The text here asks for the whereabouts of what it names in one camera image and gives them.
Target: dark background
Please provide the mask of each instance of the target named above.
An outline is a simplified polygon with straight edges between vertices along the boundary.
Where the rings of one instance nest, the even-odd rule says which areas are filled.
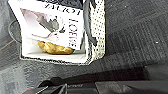
[[[88,77],[142,80],[142,70],[134,68],[168,61],[167,0],[105,0],[106,54],[89,66],[20,60],[20,45],[8,33],[16,18],[7,0],[0,1],[0,11],[0,94],[21,94],[48,77],[95,73]]]

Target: pastry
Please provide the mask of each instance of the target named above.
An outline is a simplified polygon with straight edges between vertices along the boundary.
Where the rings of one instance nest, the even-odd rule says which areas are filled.
[[[39,41],[37,45],[44,52],[54,55],[69,55],[74,52],[74,50],[70,47],[63,47],[56,44],[52,44],[50,42]]]

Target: book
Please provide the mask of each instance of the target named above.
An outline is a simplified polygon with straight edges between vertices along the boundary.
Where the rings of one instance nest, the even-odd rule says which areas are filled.
[[[80,50],[83,10],[36,0],[9,0],[22,35]]]

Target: white bag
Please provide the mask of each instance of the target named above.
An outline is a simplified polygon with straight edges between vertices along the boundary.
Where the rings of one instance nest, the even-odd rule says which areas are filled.
[[[20,9],[15,7],[17,0],[9,0],[9,4],[15,13],[19,23]],[[84,40],[80,50],[75,50],[71,55],[51,55],[44,53],[38,46],[37,40],[27,37],[23,32],[25,28],[21,26],[22,34],[22,47],[21,47],[21,59],[23,60],[36,60],[45,63],[63,64],[63,65],[89,65],[92,61],[100,59],[105,54],[105,11],[104,11],[104,0],[95,0],[96,8],[92,6],[90,0],[86,0],[84,7],[89,7],[88,11],[88,26],[90,32],[84,33]]]

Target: magazine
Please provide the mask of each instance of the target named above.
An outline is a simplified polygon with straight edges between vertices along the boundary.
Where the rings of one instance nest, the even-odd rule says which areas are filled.
[[[29,38],[80,50],[83,10],[36,0],[9,0],[22,34]]]

